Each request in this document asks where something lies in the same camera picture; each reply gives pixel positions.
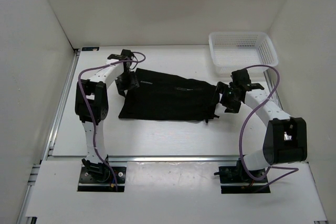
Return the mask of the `black shorts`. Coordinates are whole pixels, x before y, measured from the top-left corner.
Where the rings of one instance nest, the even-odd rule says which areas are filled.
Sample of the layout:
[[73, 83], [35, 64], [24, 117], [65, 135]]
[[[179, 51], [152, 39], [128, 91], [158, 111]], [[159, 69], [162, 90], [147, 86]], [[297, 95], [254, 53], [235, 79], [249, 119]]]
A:
[[127, 92], [119, 119], [208, 122], [219, 118], [215, 85], [141, 68], [135, 74], [139, 87]]

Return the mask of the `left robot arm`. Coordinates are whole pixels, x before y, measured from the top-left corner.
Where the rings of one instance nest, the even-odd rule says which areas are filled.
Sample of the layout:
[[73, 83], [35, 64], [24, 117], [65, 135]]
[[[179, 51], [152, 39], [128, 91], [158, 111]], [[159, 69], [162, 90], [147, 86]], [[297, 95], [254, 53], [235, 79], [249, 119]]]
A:
[[139, 85], [130, 69], [132, 59], [108, 59], [102, 66], [78, 74], [75, 113], [85, 131], [87, 155], [82, 160], [87, 172], [98, 182], [117, 184], [104, 144], [103, 125], [109, 111], [108, 88], [115, 83], [120, 94]]

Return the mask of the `white plastic mesh basket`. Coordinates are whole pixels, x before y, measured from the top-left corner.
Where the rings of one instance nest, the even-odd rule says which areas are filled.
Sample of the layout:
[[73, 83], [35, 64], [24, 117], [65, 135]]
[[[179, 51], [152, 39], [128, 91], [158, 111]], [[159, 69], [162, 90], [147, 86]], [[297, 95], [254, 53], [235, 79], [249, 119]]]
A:
[[265, 65], [278, 65], [273, 43], [263, 32], [213, 32], [208, 36], [208, 43], [215, 70], [220, 75], [252, 65], [259, 67], [250, 72], [260, 74], [267, 70]]

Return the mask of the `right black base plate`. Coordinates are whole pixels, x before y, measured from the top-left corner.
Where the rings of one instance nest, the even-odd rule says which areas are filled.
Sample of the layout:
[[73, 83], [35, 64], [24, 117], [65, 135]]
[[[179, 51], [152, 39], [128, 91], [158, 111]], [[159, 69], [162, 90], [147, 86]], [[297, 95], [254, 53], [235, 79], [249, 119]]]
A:
[[255, 181], [242, 168], [220, 166], [214, 173], [220, 180], [221, 194], [269, 194], [268, 179]]

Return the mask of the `small dark label sticker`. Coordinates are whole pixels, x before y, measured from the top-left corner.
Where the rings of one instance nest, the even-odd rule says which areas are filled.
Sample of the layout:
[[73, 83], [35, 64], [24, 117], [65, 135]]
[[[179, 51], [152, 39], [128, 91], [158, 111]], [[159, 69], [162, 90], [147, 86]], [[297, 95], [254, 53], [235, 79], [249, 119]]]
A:
[[100, 47], [82, 47], [81, 51], [99, 51]]

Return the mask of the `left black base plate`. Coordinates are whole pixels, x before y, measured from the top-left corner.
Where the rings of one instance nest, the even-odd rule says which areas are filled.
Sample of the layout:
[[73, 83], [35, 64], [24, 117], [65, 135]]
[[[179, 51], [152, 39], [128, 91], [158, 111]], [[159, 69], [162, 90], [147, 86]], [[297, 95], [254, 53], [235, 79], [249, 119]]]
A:
[[105, 193], [123, 193], [125, 190], [125, 181], [127, 176], [126, 166], [112, 166], [117, 181], [115, 181], [110, 170], [107, 169], [104, 175], [90, 172], [82, 166], [77, 191], [79, 192], [105, 192]]

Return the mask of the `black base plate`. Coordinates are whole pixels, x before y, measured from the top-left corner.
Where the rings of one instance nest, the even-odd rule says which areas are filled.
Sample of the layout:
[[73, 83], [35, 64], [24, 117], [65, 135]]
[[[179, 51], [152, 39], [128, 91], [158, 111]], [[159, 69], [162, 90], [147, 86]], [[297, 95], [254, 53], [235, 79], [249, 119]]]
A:
[[268, 179], [255, 181], [242, 168], [220, 166], [214, 173], [220, 180], [221, 194], [269, 194]]
[[105, 193], [123, 193], [125, 190], [125, 181], [127, 176], [126, 166], [112, 166], [117, 181], [115, 181], [110, 170], [107, 169], [104, 175], [90, 172], [82, 166], [77, 191], [79, 192], [105, 192]]

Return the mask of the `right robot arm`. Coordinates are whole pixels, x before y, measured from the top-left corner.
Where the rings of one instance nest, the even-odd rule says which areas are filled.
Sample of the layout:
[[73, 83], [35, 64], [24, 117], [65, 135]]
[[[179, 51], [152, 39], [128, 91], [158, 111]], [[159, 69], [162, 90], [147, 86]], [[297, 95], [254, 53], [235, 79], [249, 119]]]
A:
[[[244, 121], [239, 134], [239, 161], [236, 177], [247, 182], [255, 170], [270, 168], [272, 165], [305, 161], [308, 156], [307, 124], [303, 118], [294, 118], [270, 100], [264, 87], [259, 83], [235, 85], [218, 82], [215, 94], [220, 94], [219, 103], [226, 113], [238, 113], [245, 104], [251, 113]], [[257, 115], [266, 127], [261, 149], [243, 154], [243, 135], [248, 120]]]

